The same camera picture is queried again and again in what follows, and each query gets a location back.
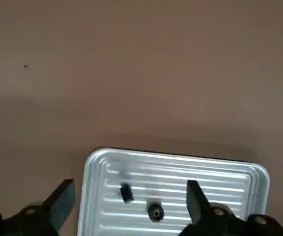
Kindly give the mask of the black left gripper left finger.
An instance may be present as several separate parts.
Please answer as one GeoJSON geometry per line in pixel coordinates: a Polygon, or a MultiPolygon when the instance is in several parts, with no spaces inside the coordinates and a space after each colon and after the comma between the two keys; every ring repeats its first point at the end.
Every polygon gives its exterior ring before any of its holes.
{"type": "Polygon", "coordinates": [[[76,202],[75,182],[65,179],[40,205],[30,205],[4,219],[0,236],[58,236],[76,202]]]}

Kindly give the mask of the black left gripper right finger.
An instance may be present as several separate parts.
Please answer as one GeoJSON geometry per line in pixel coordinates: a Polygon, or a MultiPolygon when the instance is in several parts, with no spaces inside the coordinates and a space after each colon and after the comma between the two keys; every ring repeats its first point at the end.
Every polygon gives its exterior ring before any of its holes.
{"type": "Polygon", "coordinates": [[[271,216],[241,220],[223,205],[212,205],[196,180],[187,182],[186,204],[191,223],[181,236],[283,236],[283,227],[271,216]]]}

